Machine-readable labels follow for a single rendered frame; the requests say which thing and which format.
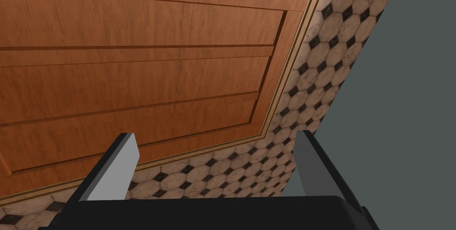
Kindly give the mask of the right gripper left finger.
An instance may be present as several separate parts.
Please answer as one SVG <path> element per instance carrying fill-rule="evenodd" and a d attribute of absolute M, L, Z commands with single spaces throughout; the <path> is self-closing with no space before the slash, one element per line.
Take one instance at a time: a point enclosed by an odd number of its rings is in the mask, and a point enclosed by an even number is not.
<path fill-rule="evenodd" d="M 119 134 L 68 200 L 123 200 L 139 156 L 134 133 Z"/>

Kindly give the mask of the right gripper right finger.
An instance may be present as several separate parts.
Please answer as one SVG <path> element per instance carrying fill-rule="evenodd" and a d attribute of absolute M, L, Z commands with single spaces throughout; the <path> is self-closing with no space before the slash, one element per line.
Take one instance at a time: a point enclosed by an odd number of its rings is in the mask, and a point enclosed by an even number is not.
<path fill-rule="evenodd" d="M 334 163 L 310 131 L 297 131 L 293 156 L 307 196 L 338 196 L 352 207 L 361 206 Z"/>

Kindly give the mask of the brown wooden panelled door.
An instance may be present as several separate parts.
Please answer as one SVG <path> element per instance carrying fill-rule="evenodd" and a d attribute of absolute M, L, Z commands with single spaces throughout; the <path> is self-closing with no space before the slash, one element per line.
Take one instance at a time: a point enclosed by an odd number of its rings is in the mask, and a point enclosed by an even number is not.
<path fill-rule="evenodd" d="M 0 204 L 263 137 L 315 0 L 0 0 Z"/>

